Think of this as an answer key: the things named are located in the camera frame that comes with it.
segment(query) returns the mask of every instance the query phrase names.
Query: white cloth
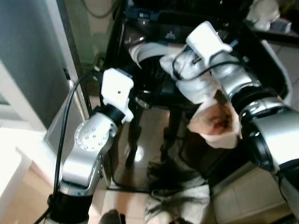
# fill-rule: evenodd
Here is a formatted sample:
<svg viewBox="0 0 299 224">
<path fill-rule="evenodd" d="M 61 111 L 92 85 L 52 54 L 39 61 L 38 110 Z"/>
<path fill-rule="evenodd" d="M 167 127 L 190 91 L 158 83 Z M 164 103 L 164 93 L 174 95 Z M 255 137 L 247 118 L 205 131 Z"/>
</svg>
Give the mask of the white cloth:
<svg viewBox="0 0 299 224">
<path fill-rule="evenodd" d="M 218 82 L 207 72 L 204 75 L 191 80 L 177 80 L 173 75 L 172 62 L 177 54 L 169 54 L 160 58 L 160 65 L 172 79 L 176 80 L 176 86 L 180 92 L 192 103 L 200 104 L 207 99 L 213 98 L 216 91 L 220 88 Z M 195 64 L 192 60 L 196 57 L 195 53 L 190 51 L 182 53 L 175 61 L 175 69 L 183 79 L 196 77 L 205 69 L 203 61 Z"/>
<path fill-rule="evenodd" d="M 129 49 L 132 60 L 141 68 L 139 62 L 154 56 L 178 53 L 181 51 L 181 44 L 161 44 L 156 42 L 145 42 L 137 44 Z"/>
</svg>

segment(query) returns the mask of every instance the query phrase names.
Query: wire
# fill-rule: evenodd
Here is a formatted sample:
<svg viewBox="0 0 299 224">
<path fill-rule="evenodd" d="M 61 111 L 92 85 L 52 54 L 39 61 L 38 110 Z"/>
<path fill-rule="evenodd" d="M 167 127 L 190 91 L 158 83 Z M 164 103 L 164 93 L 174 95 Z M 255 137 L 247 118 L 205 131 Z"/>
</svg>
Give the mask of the wire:
<svg viewBox="0 0 299 224">
<path fill-rule="evenodd" d="M 39 224 L 44 218 L 46 218 L 46 216 L 50 213 L 51 209 L 52 208 L 49 206 L 47 210 L 33 224 Z"/>
<path fill-rule="evenodd" d="M 111 8 L 110 8 L 107 12 L 105 12 L 105 13 L 102 14 L 102 15 L 97 15 L 97 14 L 93 13 L 92 11 L 90 11 L 90 9 L 88 8 L 88 6 L 87 6 L 87 4 L 86 4 L 85 1 L 86 1 L 86 0 L 81 0 L 81 2 L 82 2 L 82 4 L 83 4 L 84 8 L 86 9 L 86 11 L 88 11 L 88 13 L 89 13 L 90 15 L 92 15 L 93 17 L 98 18 L 98 19 L 104 19 L 104 18 L 106 18 L 107 16 L 109 16 L 109 15 L 110 15 L 110 14 L 117 8 L 117 7 L 118 7 L 119 3 L 121 2 L 120 0 L 117 0 L 117 1 L 111 6 Z"/>
<path fill-rule="evenodd" d="M 57 194 L 59 192 L 59 176 L 60 176 L 59 173 L 60 173 L 61 155 L 62 155 L 62 149 L 64 146 L 66 124 L 67 124 L 67 118 L 69 116 L 69 111 L 70 111 L 70 107 L 71 107 L 71 101 L 72 101 L 74 93 L 75 93 L 77 87 L 80 85 L 80 83 L 91 75 L 94 75 L 94 73 L 88 72 L 87 74 L 81 76 L 74 84 L 74 87 L 71 90 L 71 92 L 68 94 L 67 102 L 66 102 L 65 109 L 64 109 L 64 117 L 63 117 L 63 121 L 62 121 L 60 140 L 59 140 L 59 146 L 58 146 L 58 151 L 57 151 L 52 201 L 55 199 L 55 197 L 57 196 Z M 44 218 L 46 218 L 46 216 L 51 212 L 51 210 L 52 210 L 52 206 L 51 206 L 51 203 L 49 203 L 49 207 L 47 208 L 47 210 L 34 222 L 34 224 L 40 223 Z"/>
<path fill-rule="evenodd" d="M 240 65 L 242 66 L 243 68 L 247 69 L 247 70 L 250 70 L 251 72 L 254 73 L 254 71 L 248 67 L 247 65 L 245 65 L 244 63 L 242 62 L 236 62 L 236 61 L 226 61 L 226 62 L 220 62 L 220 63 L 217 63 L 217 64 L 213 64 L 211 65 L 210 67 L 206 68 L 205 70 L 203 70 L 201 73 L 199 73 L 196 77 L 193 77 L 193 78 L 189 78 L 189 79 L 182 79 L 181 81 L 192 81 L 194 79 L 197 79 L 198 77 L 202 76 L 203 74 L 205 74 L 206 72 L 210 71 L 211 69 L 214 69 L 218 66 L 222 66 L 222 65 L 226 65 L 226 64 L 235 64 L 235 65 Z"/>
<path fill-rule="evenodd" d="M 183 50 L 181 52 L 179 52 L 176 57 L 174 58 L 174 60 L 172 61 L 172 72 L 173 72 L 173 75 L 178 79 L 178 80 L 181 80 L 182 77 L 180 75 L 180 73 L 177 72 L 177 70 L 175 69 L 175 62 L 176 60 L 178 59 L 178 57 L 180 57 L 183 53 L 187 52 L 187 51 L 190 51 L 191 48 L 188 46 L 188 45 L 185 45 Z"/>
</svg>

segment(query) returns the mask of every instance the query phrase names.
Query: tiled floor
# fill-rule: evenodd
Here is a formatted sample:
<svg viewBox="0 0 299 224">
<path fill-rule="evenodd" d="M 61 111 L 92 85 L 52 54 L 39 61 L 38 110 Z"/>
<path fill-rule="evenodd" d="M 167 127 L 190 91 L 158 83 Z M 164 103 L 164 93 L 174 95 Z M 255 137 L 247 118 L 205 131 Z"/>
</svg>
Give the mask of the tiled floor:
<svg viewBox="0 0 299 224">
<path fill-rule="evenodd" d="M 32 224 L 46 211 L 52 187 L 31 169 L 19 186 L 1 224 Z"/>
<path fill-rule="evenodd" d="M 120 191 L 106 192 L 101 215 L 116 209 L 126 216 L 126 224 L 144 224 L 144 205 L 147 194 L 128 193 Z M 90 216 L 89 224 L 98 224 L 101 216 Z"/>
<path fill-rule="evenodd" d="M 163 144 L 163 130 L 168 126 L 169 112 L 153 108 L 144 111 L 140 126 L 142 132 L 138 141 L 134 164 L 127 168 L 125 166 L 126 157 L 129 153 L 128 147 L 128 126 L 126 124 L 121 133 L 119 141 L 119 165 L 114 174 L 116 184 L 135 188 L 147 188 L 147 166 L 152 160 L 159 160 L 160 147 Z"/>
</svg>

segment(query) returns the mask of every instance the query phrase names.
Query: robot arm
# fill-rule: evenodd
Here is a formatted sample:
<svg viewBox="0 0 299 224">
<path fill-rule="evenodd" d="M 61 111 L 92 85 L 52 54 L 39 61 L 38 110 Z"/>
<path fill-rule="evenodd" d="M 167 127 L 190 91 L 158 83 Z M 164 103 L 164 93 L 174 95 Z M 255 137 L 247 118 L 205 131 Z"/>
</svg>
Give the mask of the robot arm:
<svg viewBox="0 0 299 224">
<path fill-rule="evenodd" d="M 125 72 L 108 69 L 103 74 L 105 105 L 74 135 L 74 146 L 64 162 L 58 195 L 51 200 L 45 224 L 86 224 L 93 194 L 103 177 L 103 156 L 112 145 L 118 128 L 133 118 L 128 108 L 132 79 Z"/>
<path fill-rule="evenodd" d="M 207 21 L 192 31 L 186 42 L 207 67 L 239 61 L 229 54 L 232 49 Z M 211 73 L 239 115 L 251 161 L 273 174 L 283 198 L 299 219 L 299 113 L 241 64 L 220 65 Z"/>
<path fill-rule="evenodd" d="M 231 47 L 222 43 L 208 22 L 200 24 L 186 42 L 207 67 L 238 62 L 229 54 Z M 299 114 L 285 105 L 275 91 L 263 87 L 255 74 L 241 64 L 222 64 L 211 72 L 239 114 L 251 160 L 276 177 L 284 198 L 299 219 Z M 128 109 L 132 87 L 133 81 L 124 72 L 115 69 L 104 72 L 105 105 L 76 130 L 75 144 L 64 163 L 59 194 L 46 224 L 88 222 L 88 210 L 102 176 L 103 155 L 111 147 L 118 127 L 133 118 Z"/>
</svg>

